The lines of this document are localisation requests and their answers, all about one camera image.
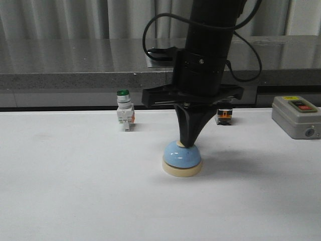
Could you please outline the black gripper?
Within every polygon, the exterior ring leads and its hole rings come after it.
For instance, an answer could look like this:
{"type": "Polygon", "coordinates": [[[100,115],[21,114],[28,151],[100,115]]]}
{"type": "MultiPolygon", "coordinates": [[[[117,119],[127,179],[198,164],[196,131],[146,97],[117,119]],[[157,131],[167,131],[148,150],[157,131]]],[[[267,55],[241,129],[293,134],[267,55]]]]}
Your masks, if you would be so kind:
{"type": "MultiPolygon", "coordinates": [[[[222,84],[226,59],[198,55],[186,49],[173,48],[174,69],[172,81],[163,86],[144,89],[141,102],[150,108],[167,102],[211,104],[228,97],[241,99],[244,88],[222,84]]],[[[184,147],[194,145],[207,122],[217,113],[215,105],[199,105],[189,109],[175,105],[180,142],[184,147]]]]}

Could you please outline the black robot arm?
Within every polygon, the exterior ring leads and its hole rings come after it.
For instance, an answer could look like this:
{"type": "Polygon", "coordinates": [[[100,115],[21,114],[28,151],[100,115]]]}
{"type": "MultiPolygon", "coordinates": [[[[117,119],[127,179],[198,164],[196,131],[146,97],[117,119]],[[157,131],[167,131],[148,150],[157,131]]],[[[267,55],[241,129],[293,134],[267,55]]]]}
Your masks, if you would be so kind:
{"type": "Polygon", "coordinates": [[[142,92],[146,107],[165,102],[175,107],[180,142],[187,148],[216,114],[216,102],[243,95],[242,87],[221,81],[244,5],[244,1],[194,1],[185,47],[174,51],[171,83],[142,92]]]}

